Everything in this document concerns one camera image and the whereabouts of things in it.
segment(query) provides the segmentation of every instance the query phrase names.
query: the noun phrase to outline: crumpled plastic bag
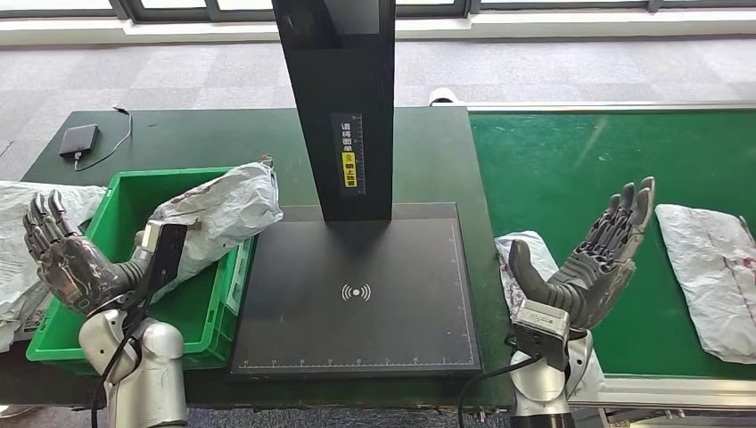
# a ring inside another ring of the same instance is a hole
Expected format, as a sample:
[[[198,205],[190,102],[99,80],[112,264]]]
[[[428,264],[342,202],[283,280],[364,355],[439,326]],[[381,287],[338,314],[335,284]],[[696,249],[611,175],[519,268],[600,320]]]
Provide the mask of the crumpled plastic bag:
[[[701,347],[727,362],[756,364],[756,245],[723,212],[656,206],[672,269]]]
[[[519,310],[520,305],[526,299],[525,293],[522,292],[520,285],[517,284],[508,265],[509,251],[512,249],[512,241],[515,239],[528,244],[528,247],[530,247],[530,263],[544,281],[559,270],[559,267],[554,262],[554,258],[551,256],[551,251],[548,250],[543,238],[537,232],[533,232],[532,230],[512,232],[511,234],[494,239],[499,259],[501,286],[504,288],[504,298],[506,306],[509,307],[510,318],[517,314],[517,310]],[[603,384],[604,371],[601,369],[596,353],[591,352],[586,373],[583,374],[583,378],[578,383],[573,394],[581,391],[598,391]]]
[[[157,291],[152,302],[282,218],[275,172],[266,161],[231,169],[162,203],[150,220],[188,225],[189,230],[176,279]]]
[[[95,214],[107,189],[94,185],[49,185],[0,181],[0,352],[10,349],[13,334],[49,293],[37,278],[37,263],[24,243],[21,218],[35,194],[61,192],[66,215],[81,224]]]

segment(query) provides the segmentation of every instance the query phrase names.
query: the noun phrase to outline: gray carpet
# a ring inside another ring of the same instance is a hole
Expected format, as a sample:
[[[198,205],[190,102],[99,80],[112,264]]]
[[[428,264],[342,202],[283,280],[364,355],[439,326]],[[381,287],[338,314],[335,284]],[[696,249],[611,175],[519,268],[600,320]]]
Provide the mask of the gray carpet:
[[[105,415],[100,412],[99,426],[107,427]],[[493,415],[485,423],[465,417],[465,426],[471,428],[507,427],[504,415]],[[46,407],[17,418],[0,420],[0,428],[88,428],[89,412],[74,412],[63,407]],[[450,411],[403,410],[267,410],[252,409],[210,410],[189,409],[189,428],[454,428],[456,414]]]
[[[756,40],[402,42],[397,105],[451,87],[465,101],[756,100]],[[71,111],[294,105],[278,44],[0,50],[0,179],[19,179]],[[502,415],[485,424],[506,426]],[[0,428],[89,426],[45,408]],[[452,427],[451,412],[192,409],[192,427]]]

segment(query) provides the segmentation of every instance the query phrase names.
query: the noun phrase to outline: yellow sticker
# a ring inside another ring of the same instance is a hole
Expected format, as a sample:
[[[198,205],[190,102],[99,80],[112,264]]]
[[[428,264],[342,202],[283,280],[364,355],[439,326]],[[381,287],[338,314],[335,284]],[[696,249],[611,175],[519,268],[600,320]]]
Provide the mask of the yellow sticker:
[[[344,167],[344,185],[357,187],[357,159],[354,152],[341,152],[341,165]]]

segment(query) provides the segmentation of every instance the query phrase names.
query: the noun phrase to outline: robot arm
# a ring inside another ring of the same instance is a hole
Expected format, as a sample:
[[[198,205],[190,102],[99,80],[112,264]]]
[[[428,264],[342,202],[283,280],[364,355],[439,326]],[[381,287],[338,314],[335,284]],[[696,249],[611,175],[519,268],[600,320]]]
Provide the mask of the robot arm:
[[[152,294],[177,275],[186,226],[151,221],[137,234],[131,260],[110,263],[65,218],[58,192],[47,205],[38,195],[23,219],[27,247],[40,279],[87,315],[78,339],[102,377],[109,426],[186,426],[184,339],[173,325],[146,317]]]
[[[508,265],[528,298],[513,318],[517,352],[512,364],[541,356],[512,373],[517,400],[512,425],[574,427],[567,399],[585,374],[593,352],[588,329],[612,308],[635,272],[635,256],[651,218],[655,183],[630,183],[547,281],[530,264],[530,249],[515,241]]]

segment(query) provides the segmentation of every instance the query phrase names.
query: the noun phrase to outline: cable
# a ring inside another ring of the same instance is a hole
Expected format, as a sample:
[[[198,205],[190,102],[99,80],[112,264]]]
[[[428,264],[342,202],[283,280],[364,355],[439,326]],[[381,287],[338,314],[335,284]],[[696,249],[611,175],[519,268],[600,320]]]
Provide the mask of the cable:
[[[536,357],[530,357],[524,361],[520,361],[517,364],[501,367],[497,370],[494,370],[493,372],[478,374],[477,376],[467,381],[467,383],[464,384],[464,387],[462,387],[462,392],[459,393],[459,401],[456,403],[456,419],[457,419],[457,422],[459,423],[459,428],[464,428],[464,420],[462,418],[462,406],[464,404],[464,395],[467,393],[467,390],[469,390],[471,386],[473,386],[479,381],[482,381],[483,379],[489,379],[490,377],[503,375],[504,373],[513,372],[514,370],[518,370],[525,366],[529,366],[540,359],[541,359],[540,355],[537,355]]]
[[[147,294],[147,297],[144,299],[144,303],[139,308],[139,312],[137,312],[134,316],[134,322],[126,330],[126,333],[123,335],[123,340],[120,341],[118,348],[116,348],[116,351],[113,353],[111,360],[108,362],[108,365],[105,367],[103,374],[100,376],[100,381],[98,382],[97,386],[94,387],[94,395],[92,397],[92,414],[90,415],[90,418],[92,420],[92,428],[97,428],[97,400],[100,398],[100,394],[105,391],[105,383],[108,382],[108,375],[116,365],[116,362],[118,362],[118,360],[120,359],[120,355],[123,353],[124,348],[126,348],[128,340],[131,338],[131,336],[134,335],[136,329],[139,328],[140,324],[142,324],[142,321],[147,318],[147,307],[150,306],[152,295],[153,292]]]
[[[111,150],[111,152],[110,152],[110,153],[106,154],[106,155],[105,155],[105,156],[103,156],[103,157],[102,157],[101,159],[99,159],[99,160],[96,160],[96,161],[94,161],[94,162],[90,163],[89,165],[87,165],[87,166],[85,166],[85,167],[83,167],[83,168],[81,168],[81,169],[80,169],[80,168],[78,167],[78,160],[79,160],[79,159],[81,159],[81,152],[76,152],[76,153],[74,154],[74,156],[73,156],[73,158],[74,158],[74,161],[73,161],[73,169],[74,169],[75,171],[79,172],[79,171],[83,171],[83,170],[85,170],[85,169],[90,169],[90,168],[92,168],[92,167],[93,167],[94,165],[97,165],[98,163],[100,163],[100,162],[102,162],[102,161],[104,161],[104,160],[106,160],[106,159],[110,158],[110,157],[111,157],[111,155],[113,155],[113,154],[114,154],[114,153],[115,153],[115,152],[116,152],[116,151],[118,150],[118,148],[119,148],[119,146],[121,145],[121,143],[123,143],[124,141],[128,140],[128,138],[129,138],[129,137],[131,136],[131,133],[132,133],[132,131],[134,130],[134,116],[132,116],[132,115],[131,115],[131,111],[128,111],[128,110],[126,110],[126,109],[122,109],[122,108],[120,108],[120,107],[116,107],[116,106],[114,106],[114,107],[113,107],[113,110],[115,110],[115,111],[117,111],[117,112],[119,112],[119,113],[121,113],[121,114],[126,114],[126,115],[128,115],[128,132],[126,133],[126,135],[125,135],[125,136],[123,136],[123,138],[121,138],[121,139],[120,139],[120,141],[118,141],[118,142],[116,143],[116,146],[115,146],[115,147],[113,147],[113,150]]]

